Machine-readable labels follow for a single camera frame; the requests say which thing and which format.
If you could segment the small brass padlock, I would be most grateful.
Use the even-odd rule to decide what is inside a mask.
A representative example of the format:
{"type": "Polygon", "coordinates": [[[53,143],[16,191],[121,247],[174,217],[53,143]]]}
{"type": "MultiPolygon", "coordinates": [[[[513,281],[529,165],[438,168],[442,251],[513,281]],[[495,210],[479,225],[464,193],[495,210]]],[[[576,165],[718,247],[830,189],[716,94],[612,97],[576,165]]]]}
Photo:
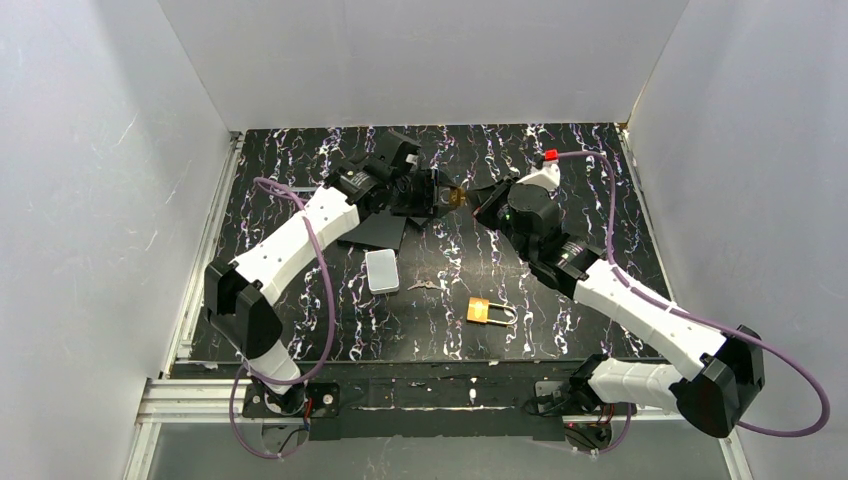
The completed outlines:
{"type": "Polygon", "coordinates": [[[448,193],[448,204],[453,208],[459,208],[466,203],[466,191],[461,188],[450,188],[448,193]]]}

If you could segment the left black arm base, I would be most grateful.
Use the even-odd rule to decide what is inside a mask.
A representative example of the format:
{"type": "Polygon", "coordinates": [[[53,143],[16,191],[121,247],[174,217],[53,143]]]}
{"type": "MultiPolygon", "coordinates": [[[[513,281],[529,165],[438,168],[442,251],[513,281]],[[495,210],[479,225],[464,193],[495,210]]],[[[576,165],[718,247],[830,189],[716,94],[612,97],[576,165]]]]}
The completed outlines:
{"type": "Polygon", "coordinates": [[[259,380],[246,387],[240,416],[258,420],[262,448],[267,454],[286,456],[308,439],[316,419],[335,418],[340,412],[341,387],[337,383],[307,383],[277,393],[259,380]]]}

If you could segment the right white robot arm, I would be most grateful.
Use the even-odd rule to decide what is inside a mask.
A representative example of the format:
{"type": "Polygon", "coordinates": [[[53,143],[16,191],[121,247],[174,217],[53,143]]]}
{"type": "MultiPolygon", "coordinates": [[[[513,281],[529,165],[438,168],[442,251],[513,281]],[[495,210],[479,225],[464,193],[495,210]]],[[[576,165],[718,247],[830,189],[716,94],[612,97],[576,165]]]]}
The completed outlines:
{"type": "Polygon", "coordinates": [[[468,191],[467,202],[475,220],[505,237],[539,282],[608,317],[665,360],[593,355],[571,377],[569,401],[661,408],[709,436],[729,436],[764,386],[762,349],[747,341],[754,331],[739,326],[725,333],[686,319],[602,249],[569,234],[560,206],[541,186],[504,178],[468,191]]]}

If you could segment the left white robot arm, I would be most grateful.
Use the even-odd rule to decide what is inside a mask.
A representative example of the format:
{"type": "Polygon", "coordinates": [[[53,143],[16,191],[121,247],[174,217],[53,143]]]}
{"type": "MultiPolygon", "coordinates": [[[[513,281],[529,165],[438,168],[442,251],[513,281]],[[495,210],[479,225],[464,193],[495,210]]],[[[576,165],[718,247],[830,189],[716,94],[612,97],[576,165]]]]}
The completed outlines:
{"type": "Polygon", "coordinates": [[[326,247],[381,212],[440,218],[465,202],[465,191],[446,172],[427,167],[421,146],[390,130],[375,149],[335,163],[321,186],[303,201],[286,185],[259,178],[271,195],[290,199],[290,219],[252,249],[205,268],[203,315],[241,355],[247,371],[277,396],[314,378],[327,361],[302,372],[282,343],[283,324],[274,306],[294,277],[316,262],[330,279],[326,247]]]}

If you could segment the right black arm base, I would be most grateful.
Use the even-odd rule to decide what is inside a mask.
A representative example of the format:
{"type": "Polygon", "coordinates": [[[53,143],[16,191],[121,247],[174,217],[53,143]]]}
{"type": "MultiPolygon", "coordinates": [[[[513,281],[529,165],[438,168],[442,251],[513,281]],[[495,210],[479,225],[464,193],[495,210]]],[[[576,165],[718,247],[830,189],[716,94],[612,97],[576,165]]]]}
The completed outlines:
{"type": "Polygon", "coordinates": [[[533,417],[561,420],[570,448],[597,458],[623,442],[638,408],[630,403],[595,403],[592,399],[582,402],[568,393],[566,383],[540,381],[523,403],[522,411],[533,417]]]}

